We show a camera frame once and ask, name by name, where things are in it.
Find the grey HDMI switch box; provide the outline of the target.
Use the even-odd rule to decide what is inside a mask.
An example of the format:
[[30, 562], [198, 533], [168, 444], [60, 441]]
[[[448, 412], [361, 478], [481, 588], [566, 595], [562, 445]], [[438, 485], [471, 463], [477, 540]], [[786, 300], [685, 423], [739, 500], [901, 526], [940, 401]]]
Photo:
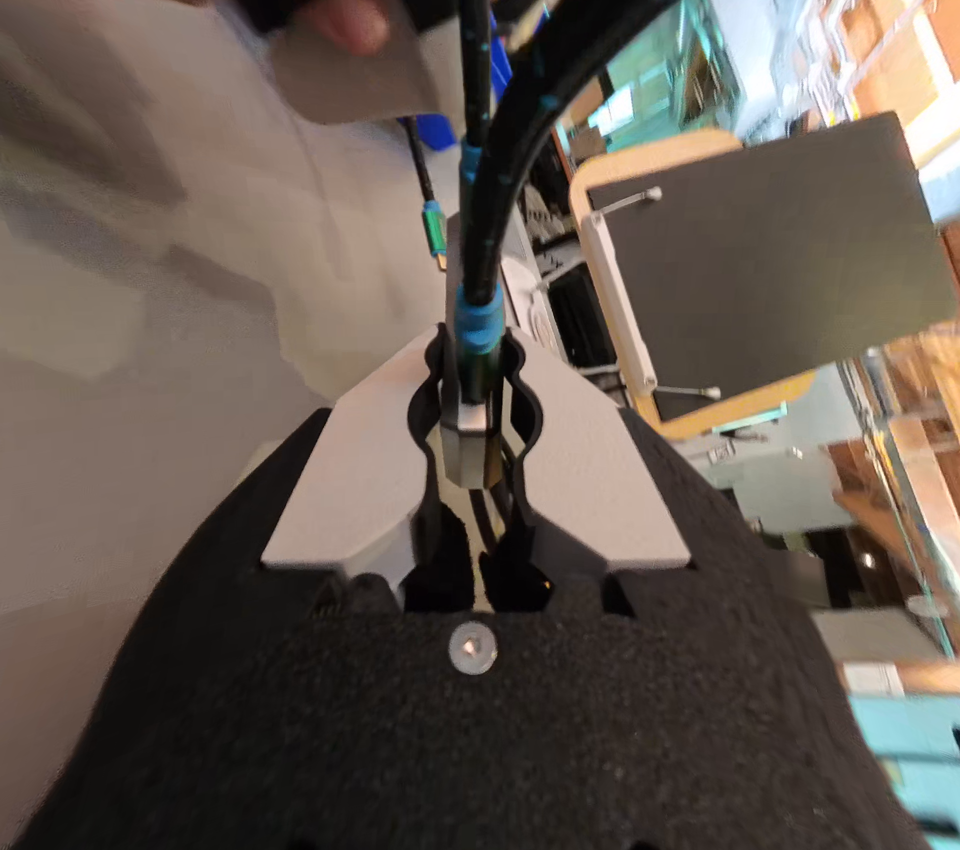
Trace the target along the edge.
[[440, 441], [447, 478], [468, 490], [487, 489], [502, 476], [501, 431], [503, 376], [493, 376], [490, 359], [482, 370], [493, 385], [484, 403], [464, 400], [460, 358], [454, 338], [458, 288], [462, 282], [461, 215], [446, 221], [447, 269], [445, 277], [445, 337], [443, 341], [440, 397]]

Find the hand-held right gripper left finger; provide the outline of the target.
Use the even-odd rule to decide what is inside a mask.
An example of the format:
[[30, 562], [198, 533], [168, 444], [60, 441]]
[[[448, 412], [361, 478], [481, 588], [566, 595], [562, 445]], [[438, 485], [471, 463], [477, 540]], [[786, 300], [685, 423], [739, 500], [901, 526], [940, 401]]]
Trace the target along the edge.
[[429, 328], [339, 400], [261, 555], [270, 570], [380, 576], [408, 610], [471, 605], [467, 532], [441, 501], [446, 329]]

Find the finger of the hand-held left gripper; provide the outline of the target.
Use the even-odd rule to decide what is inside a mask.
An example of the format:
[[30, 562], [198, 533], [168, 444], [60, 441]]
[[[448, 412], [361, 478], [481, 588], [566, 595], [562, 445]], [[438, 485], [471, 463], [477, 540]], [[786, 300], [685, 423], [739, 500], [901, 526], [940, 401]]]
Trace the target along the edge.
[[439, 114], [464, 127], [459, 19], [418, 33], [403, 0], [386, 2], [390, 38], [376, 55], [354, 56], [302, 21], [272, 36], [269, 60], [279, 93], [319, 125]]

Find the person's left hand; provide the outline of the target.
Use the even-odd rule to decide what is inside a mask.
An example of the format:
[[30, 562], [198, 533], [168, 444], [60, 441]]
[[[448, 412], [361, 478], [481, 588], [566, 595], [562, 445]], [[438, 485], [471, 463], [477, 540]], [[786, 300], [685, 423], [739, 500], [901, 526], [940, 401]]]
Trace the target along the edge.
[[355, 56], [372, 56], [390, 38], [386, 0], [313, 0], [302, 11], [325, 39]]

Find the blue plastic bin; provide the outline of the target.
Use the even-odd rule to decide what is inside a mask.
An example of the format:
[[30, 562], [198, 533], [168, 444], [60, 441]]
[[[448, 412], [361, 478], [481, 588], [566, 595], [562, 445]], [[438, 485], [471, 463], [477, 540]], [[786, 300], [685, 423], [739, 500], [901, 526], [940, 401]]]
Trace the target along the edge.
[[[490, 18], [493, 45], [490, 50], [490, 112], [496, 112], [506, 88], [509, 86], [513, 68], [510, 62], [505, 36], [507, 31]], [[462, 132], [442, 112], [423, 112], [412, 117], [416, 130], [425, 147], [433, 152], [443, 152], [458, 145]]]

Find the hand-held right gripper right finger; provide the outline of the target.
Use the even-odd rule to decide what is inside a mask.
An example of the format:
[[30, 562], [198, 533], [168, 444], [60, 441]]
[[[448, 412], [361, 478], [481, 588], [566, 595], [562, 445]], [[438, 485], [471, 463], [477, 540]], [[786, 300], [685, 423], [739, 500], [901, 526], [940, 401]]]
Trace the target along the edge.
[[509, 396], [505, 531], [480, 558], [495, 612], [559, 609], [583, 586], [631, 612], [624, 583], [692, 557], [622, 408], [517, 328], [503, 338]]

